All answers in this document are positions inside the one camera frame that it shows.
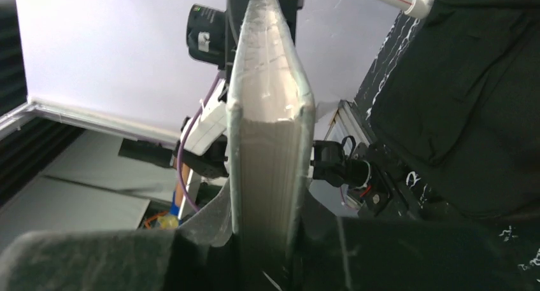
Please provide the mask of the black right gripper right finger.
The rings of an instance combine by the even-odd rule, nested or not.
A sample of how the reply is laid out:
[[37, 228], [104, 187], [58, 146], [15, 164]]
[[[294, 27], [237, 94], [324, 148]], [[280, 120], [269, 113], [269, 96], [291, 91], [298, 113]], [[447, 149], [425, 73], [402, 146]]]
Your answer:
[[339, 217], [302, 209], [303, 290], [538, 290], [539, 222]]

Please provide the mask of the pale green Gatsby book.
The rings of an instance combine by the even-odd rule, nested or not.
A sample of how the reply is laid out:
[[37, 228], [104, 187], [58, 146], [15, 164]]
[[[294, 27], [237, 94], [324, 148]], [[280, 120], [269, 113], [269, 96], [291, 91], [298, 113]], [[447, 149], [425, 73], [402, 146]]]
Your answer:
[[249, 0], [226, 105], [232, 227], [249, 256], [294, 249], [314, 96], [278, 0]]

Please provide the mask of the black student backpack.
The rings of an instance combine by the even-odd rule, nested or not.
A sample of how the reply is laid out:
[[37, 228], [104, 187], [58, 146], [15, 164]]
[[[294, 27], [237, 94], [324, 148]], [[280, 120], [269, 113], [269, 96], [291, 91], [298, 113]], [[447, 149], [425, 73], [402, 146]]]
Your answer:
[[539, 0], [435, 0], [370, 123], [463, 214], [537, 212]]

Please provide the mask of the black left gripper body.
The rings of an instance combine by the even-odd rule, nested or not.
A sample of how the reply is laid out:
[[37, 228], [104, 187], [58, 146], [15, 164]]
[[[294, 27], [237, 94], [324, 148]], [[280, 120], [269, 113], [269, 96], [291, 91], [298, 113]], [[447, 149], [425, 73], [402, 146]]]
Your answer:
[[[221, 11], [209, 6], [194, 4], [187, 21], [186, 43], [191, 58], [225, 69], [227, 54], [238, 43], [240, 27], [249, 0], [227, 0], [227, 8]], [[297, 12], [304, 0], [278, 0], [281, 12], [296, 37]]]

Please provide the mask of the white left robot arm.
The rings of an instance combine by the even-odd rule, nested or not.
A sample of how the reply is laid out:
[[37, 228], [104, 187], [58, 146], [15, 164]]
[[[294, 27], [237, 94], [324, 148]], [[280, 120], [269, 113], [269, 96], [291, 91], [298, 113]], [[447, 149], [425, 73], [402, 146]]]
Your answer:
[[187, 117], [175, 148], [180, 162], [207, 178], [228, 177], [225, 167], [230, 76], [249, 0], [227, 0], [224, 11], [194, 4], [188, 15], [186, 42], [191, 58], [219, 70], [196, 117]]

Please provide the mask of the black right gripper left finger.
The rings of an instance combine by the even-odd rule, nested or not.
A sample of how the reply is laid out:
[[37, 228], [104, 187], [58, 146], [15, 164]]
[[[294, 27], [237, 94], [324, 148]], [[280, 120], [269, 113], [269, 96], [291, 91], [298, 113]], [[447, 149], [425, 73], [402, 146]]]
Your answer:
[[2, 290], [232, 290], [229, 186], [172, 230], [29, 232], [1, 255]]

